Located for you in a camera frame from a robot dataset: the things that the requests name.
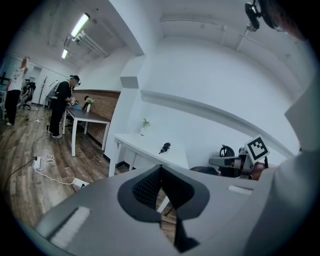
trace white shirt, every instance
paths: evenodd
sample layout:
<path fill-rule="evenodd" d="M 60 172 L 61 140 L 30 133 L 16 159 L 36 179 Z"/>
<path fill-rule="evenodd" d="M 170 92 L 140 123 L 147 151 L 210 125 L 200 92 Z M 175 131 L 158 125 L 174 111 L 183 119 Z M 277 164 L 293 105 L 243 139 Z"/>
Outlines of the white shirt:
<path fill-rule="evenodd" d="M 25 67 L 16 69 L 15 72 L 11 76 L 11 83 L 8 88 L 8 91 L 19 90 L 22 89 L 22 82 L 25 78 Z"/>

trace brick wall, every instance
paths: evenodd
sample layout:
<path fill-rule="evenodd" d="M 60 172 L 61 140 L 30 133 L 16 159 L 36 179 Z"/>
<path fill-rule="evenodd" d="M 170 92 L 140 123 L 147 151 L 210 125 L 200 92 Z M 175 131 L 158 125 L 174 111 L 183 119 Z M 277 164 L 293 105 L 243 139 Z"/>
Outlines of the brick wall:
<path fill-rule="evenodd" d="M 94 112 L 110 120 L 112 119 L 120 96 L 120 92 L 101 90 L 75 90 L 72 94 L 72 97 L 75 97 L 75 99 L 79 101 L 79 105 L 81 106 L 85 104 L 85 96 L 89 96 L 89 98 L 94 100 L 94 104 L 90 107 L 91 112 Z M 103 123 L 89 122 L 87 133 L 89 133 L 92 137 L 94 137 L 98 142 L 102 144 L 105 128 L 106 125 Z"/>

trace person in white shirt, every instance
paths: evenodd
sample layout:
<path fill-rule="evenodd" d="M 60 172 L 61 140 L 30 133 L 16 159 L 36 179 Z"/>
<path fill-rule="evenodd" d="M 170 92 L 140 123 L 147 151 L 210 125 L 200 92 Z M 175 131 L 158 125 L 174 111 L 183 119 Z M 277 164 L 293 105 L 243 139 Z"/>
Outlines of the person in white shirt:
<path fill-rule="evenodd" d="M 29 59 L 29 57 L 25 57 L 22 60 L 21 67 L 14 71 L 6 88 L 7 94 L 5 100 L 5 109 L 9 119 L 9 122 L 6 123 L 7 126 L 13 126 L 15 124 L 17 104 L 21 94 L 22 83 L 28 71 Z"/>

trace white cable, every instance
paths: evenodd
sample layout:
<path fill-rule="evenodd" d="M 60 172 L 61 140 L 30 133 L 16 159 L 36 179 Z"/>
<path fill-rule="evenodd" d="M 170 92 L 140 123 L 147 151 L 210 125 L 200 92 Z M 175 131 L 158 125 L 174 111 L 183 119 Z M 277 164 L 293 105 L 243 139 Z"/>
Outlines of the white cable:
<path fill-rule="evenodd" d="M 48 154 L 48 155 L 46 156 L 45 160 L 42 159 L 42 158 L 40 158 L 40 163 L 41 163 L 41 160 L 45 162 L 45 166 L 44 166 L 44 168 L 42 168 L 42 169 L 38 169 L 38 171 L 40 171 L 40 172 L 38 172 L 38 171 L 36 170 L 36 168 L 35 168 L 35 161 L 36 161 L 36 160 L 34 160 L 34 161 L 33 161 L 33 164 L 32 164 L 32 167 L 33 167 L 33 169 L 35 170 L 35 172 L 36 172 L 37 174 L 40 174 L 40 175 L 42 175 L 42 176 L 44 176 L 44 177 L 47 177 L 48 179 L 50 179 L 50 180 L 52 180 L 52 181 L 55 181 L 55 182 L 58 182 L 58 183 L 60 183 L 60 184 L 64 184 L 64 185 L 72 185 L 72 184 L 73 184 L 73 182 L 72 182 L 72 183 L 60 182 L 59 180 L 56 180 L 56 179 L 54 179 L 54 178 L 50 178 L 49 176 L 41 173 L 41 171 L 43 171 L 44 169 L 46 169 L 47 163 L 49 163 L 49 164 L 54 164 L 54 163 L 56 162 L 56 161 L 55 161 L 55 157 L 54 157 L 53 155 Z"/>

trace dark tabletop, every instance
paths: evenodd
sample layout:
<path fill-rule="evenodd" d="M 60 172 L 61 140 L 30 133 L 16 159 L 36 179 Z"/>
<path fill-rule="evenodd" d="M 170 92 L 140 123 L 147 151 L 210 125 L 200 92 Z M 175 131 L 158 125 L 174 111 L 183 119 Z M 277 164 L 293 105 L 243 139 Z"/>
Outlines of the dark tabletop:
<path fill-rule="evenodd" d="M 86 110 L 79 110 L 67 106 L 66 109 L 71 113 L 72 116 L 79 119 L 91 119 L 93 121 L 110 122 L 108 118 L 98 115 L 93 112 L 87 112 Z"/>

